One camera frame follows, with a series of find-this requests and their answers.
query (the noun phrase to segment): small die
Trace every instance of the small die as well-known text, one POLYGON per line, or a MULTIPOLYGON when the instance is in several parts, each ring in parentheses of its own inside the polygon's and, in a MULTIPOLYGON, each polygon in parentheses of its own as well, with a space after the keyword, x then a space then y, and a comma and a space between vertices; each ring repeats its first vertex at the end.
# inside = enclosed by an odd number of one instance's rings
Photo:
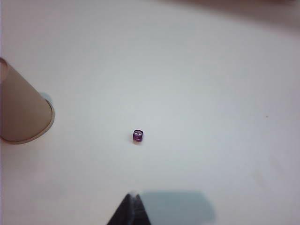
POLYGON ((141 131, 141 130, 135 130, 135 131, 133 132, 132 139, 133 139, 135 142, 141 142, 142 139, 143 139, 143 131, 141 131))

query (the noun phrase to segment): pointed black object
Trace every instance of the pointed black object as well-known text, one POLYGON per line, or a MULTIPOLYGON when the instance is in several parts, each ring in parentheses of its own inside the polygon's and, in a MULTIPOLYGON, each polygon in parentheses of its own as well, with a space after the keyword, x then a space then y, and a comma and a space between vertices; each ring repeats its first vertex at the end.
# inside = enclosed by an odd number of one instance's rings
POLYGON ((151 225, 139 195, 127 194, 107 225, 151 225))

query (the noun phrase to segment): table surface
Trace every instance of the table surface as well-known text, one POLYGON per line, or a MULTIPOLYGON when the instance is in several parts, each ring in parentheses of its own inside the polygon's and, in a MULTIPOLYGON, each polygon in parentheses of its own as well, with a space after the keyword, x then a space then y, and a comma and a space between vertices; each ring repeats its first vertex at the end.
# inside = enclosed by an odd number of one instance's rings
POLYGON ((300 26, 281 15, 300 6, 243 4, 3 0, 1 55, 56 118, 1 143, 2 224, 106 224, 128 192, 155 225, 299 224, 300 26))

